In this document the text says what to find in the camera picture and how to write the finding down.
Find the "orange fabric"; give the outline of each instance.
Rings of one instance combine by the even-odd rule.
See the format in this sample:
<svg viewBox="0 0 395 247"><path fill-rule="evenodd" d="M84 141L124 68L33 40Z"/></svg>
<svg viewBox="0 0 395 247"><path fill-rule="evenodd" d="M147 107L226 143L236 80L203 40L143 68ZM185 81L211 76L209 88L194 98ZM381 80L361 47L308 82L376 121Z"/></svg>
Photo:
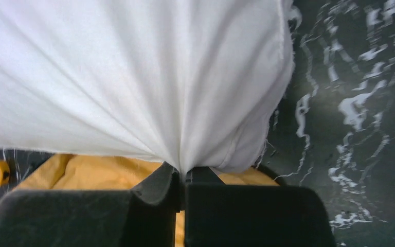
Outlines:
<svg viewBox="0 0 395 247"><path fill-rule="evenodd" d="M18 189L130 189L161 163L124 157L56 154L40 166ZM226 184L277 185L266 175L250 168L241 174L221 174ZM175 246L184 246L184 212L176 215Z"/></svg>

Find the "dark tabletop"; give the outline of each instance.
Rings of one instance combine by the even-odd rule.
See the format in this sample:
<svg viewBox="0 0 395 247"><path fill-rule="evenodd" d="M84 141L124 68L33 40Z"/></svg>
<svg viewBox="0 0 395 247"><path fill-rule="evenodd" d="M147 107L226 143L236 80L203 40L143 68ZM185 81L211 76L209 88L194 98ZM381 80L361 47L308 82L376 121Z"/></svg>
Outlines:
<svg viewBox="0 0 395 247"><path fill-rule="evenodd" d="M295 5L296 69L262 165L319 194L339 246L395 246L395 0ZM0 198L50 156L0 150L16 171Z"/></svg>

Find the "black object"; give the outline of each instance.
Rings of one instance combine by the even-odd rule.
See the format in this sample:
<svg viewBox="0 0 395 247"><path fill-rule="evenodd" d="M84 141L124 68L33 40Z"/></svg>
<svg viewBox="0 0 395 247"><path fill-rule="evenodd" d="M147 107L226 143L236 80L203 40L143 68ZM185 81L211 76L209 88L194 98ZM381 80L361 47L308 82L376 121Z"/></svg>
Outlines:
<svg viewBox="0 0 395 247"><path fill-rule="evenodd" d="M167 163L131 190L10 193L0 202L0 246L174 246L181 206L187 247L336 246L309 189L225 185L204 167L183 186Z"/></svg>

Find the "white fabric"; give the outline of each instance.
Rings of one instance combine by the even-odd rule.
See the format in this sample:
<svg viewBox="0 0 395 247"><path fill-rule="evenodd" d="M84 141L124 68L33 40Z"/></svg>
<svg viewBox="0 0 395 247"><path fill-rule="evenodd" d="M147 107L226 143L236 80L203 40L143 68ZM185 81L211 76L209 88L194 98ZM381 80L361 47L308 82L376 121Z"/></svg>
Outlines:
<svg viewBox="0 0 395 247"><path fill-rule="evenodd" d="M0 148L244 170L291 77L290 6L0 0Z"/></svg>

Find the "yellow tape measure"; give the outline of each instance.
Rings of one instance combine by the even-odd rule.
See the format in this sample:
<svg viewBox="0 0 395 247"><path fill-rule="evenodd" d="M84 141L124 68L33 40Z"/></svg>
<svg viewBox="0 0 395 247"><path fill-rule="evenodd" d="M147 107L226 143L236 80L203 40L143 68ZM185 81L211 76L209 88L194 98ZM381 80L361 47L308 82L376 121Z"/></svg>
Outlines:
<svg viewBox="0 0 395 247"><path fill-rule="evenodd" d="M0 187L10 181L10 166L6 161L0 161Z"/></svg>

